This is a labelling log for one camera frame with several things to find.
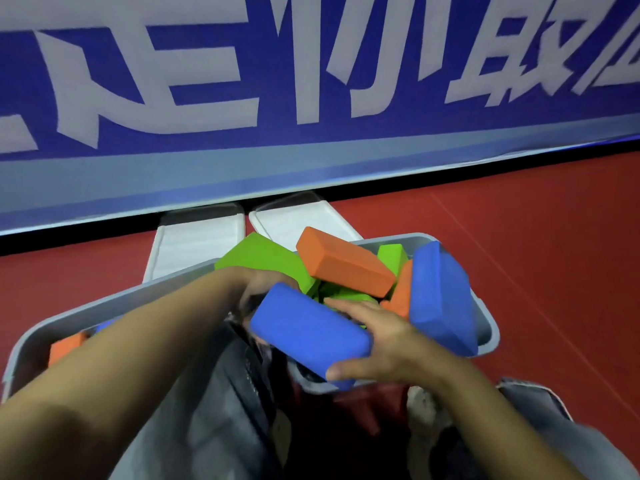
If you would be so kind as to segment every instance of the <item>black strip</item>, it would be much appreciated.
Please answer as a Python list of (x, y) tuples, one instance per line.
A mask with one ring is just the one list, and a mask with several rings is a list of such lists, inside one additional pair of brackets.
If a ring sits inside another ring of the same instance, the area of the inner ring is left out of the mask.
[[(432, 171), (417, 175), (407, 175), (406, 177), (387, 178), (385, 179), (384, 185), (380, 185), (378, 181), (373, 180), (370, 182), (361, 182), (359, 184), (327, 187), (324, 189), (318, 189), (316, 192), (328, 201), (345, 200), (380, 193), (397, 192), (420, 187), (430, 187), (432, 185), (460, 182), (462, 180), (482, 178), (510, 171), (598, 158), (638, 150), (640, 150), (640, 140), (600, 144), (585, 148), (576, 148), (573, 150), (542, 153), (528, 157), (485, 163), (482, 165)], [(248, 212), (254, 207), (273, 201), (276, 198), (276, 196), (271, 195), (268, 197), (246, 199), (239, 201), (239, 204)], [(120, 217), (106, 221), (54, 227), (51, 229), (0, 236), (0, 256), (155, 230), (160, 224), (162, 215), (163, 213), (155, 213), (132, 217)]]

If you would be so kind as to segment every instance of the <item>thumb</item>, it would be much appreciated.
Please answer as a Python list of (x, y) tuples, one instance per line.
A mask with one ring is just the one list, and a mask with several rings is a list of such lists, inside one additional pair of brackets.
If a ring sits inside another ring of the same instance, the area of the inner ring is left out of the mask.
[(325, 373), (328, 381), (343, 379), (375, 379), (380, 365), (373, 357), (343, 360), (334, 363)]

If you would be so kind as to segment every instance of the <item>orange foam block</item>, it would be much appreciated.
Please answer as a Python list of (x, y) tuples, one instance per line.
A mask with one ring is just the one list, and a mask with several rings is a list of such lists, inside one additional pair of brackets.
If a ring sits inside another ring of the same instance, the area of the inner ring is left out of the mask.
[(413, 260), (404, 263), (396, 289), (391, 300), (380, 302), (380, 306), (393, 313), (400, 315), (402, 318), (409, 320), (409, 309), (411, 309), (411, 279), (413, 277)]
[(311, 276), (371, 296), (384, 297), (396, 275), (375, 254), (338, 237), (306, 227), (296, 245)]
[(86, 332), (82, 331), (54, 343), (49, 349), (49, 367), (71, 352), (71, 350), (84, 344), (87, 338)]

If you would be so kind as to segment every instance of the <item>forearm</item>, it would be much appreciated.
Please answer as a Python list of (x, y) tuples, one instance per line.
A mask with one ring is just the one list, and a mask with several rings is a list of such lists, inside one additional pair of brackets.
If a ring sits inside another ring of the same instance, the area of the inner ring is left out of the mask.
[(133, 310), (4, 408), (16, 408), (18, 416), (28, 404), (65, 408), (117, 449), (142, 427), (243, 290), (238, 272), (224, 269)]
[(493, 480), (584, 480), (551, 449), (471, 362), (444, 358), (434, 391)]

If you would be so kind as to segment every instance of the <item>red floor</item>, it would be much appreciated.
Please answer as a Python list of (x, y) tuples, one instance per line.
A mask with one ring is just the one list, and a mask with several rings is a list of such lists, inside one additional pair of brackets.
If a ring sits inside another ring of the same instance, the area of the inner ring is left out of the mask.
[[(552, 387), (640, 465), (638, 175), (630, 153), (333, 205), (364, 237), (441, 240), (500, 326), (483, 370)], [(138, 284), (153, 237), (0, 258), (0, 365), (34, 323)]]

